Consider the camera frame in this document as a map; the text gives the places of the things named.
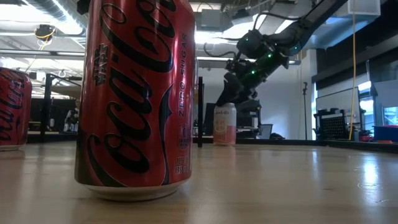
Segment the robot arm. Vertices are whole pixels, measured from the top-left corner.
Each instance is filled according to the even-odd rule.
[[[347,0],[321,0],[307,15],[279,34],[262,35],[250,30],[237,43],[237,57],[227,62],[224,90],[216,104],[240,104],[257,97],[256,88],[277,68],[289,67],[289,56],[299,53],[311,35]],[[255,62],[241,59],[243,54]]]

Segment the red can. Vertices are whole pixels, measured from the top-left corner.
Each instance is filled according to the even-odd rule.
[[[0,67],[0,151],[26,144],[31,98],[28,74]]]
[[[92,0],[75,178],[144,200],[191,176],[195,18],[187,0]]]

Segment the table surface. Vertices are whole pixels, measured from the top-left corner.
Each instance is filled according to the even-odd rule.
[[[192,178],[117,203],[75,182],[75,143],[0,152],[0,223],[398,223],[398,157],[307,146],[193,149]]]

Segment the black pole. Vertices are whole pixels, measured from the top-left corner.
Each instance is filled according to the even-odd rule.
[[[203,135],[203,77],[199,77],[198,103],[198,147],[201,147]]]
[[[307,82],[304,82],[303,96],[304,96],[304,126],[305,126],[305,140],[308,140],[307,136],[307,107],[305,105],[305,95],[307,95]]]
[[[40,142],[45,141],[45,131],[47,130],[47,123],[50,116],[52,80],[51,74],[45,75],[44,102],[42,111],[40,112]]]

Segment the blue bin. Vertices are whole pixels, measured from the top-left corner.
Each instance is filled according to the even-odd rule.
[[[398,126],[375,126],[374,140],[398,142]]]

